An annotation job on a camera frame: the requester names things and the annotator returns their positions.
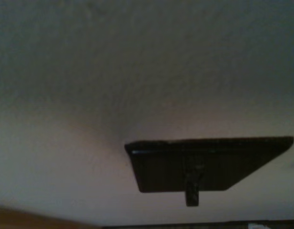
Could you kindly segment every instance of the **white textured ceiling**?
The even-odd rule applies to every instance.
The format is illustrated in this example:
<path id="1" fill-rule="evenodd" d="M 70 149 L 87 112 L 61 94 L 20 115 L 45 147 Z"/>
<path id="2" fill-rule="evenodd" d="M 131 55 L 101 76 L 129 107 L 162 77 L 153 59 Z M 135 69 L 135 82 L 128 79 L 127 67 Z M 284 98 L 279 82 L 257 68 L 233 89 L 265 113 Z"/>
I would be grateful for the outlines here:
<path id="1" fill-rule="evenodd" d="M 292 0 L 0 0 L 0 205 L 97 225 L 294 219 L 294 146 L 225 192 L 139 193 L 125 142 L 294 135 Z"/>

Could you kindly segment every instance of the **black ceiling fixture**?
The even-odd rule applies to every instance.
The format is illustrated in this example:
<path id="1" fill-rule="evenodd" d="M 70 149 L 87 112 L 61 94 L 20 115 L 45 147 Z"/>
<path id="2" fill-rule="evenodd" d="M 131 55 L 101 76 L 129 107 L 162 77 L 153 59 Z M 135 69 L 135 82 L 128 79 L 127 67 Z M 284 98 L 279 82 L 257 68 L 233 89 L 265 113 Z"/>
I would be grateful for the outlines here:
<path id="1" fill-rule="evenodd" d="M 224 191 L 288 150 L 291 136 L 138 141 L 125 145 L 143 193 L 185 191 L 187 206 L 199 191 Z"/>

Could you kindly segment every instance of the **ceiling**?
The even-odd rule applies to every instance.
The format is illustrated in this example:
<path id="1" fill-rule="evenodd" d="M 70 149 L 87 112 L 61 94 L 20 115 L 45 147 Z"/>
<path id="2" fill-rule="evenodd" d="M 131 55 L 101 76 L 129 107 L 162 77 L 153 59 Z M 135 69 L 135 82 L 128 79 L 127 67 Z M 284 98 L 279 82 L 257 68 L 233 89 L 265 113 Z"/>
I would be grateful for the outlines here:
<path id="1" fill-rule="evenodd" d="M 198 208 L 140 193 L 123 149 L 280 135 L 292 0 L 0 0 L 0 205 L 103 226 L 294 219 L 294 146 Z"/>

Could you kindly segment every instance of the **wooden surface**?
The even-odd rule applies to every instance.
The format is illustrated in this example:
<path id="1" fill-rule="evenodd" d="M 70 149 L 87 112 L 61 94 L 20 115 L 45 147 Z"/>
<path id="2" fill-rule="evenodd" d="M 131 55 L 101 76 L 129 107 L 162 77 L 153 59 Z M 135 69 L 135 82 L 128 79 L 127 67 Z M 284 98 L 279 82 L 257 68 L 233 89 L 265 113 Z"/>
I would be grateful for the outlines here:
<path id="1" fill-rule="evenodd" d="M 98 229 L 97 226 L 0 207 L 0 229 Z"/>

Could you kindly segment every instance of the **dark mounting bracket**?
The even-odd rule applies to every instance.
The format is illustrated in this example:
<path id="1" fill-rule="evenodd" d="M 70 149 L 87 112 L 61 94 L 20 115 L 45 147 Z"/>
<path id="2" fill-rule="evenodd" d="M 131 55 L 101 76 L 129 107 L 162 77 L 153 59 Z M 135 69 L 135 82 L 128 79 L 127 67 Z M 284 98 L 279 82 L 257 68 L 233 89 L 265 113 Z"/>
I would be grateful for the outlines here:
<path id="1" fill-rule="evenodd" d="M 186 205 L 199 206 L 199 186 L 204 175 L 204 164 L 195 156 L 183 157 Z"/>
<path id="2" fill-rule="evenodd" d="M 125 145 L 143 193 L 180 192 L 187 206 L 199 205 L 199 191 L 224 191 L 288 150 L 291 136 L 180 141 Z"/>

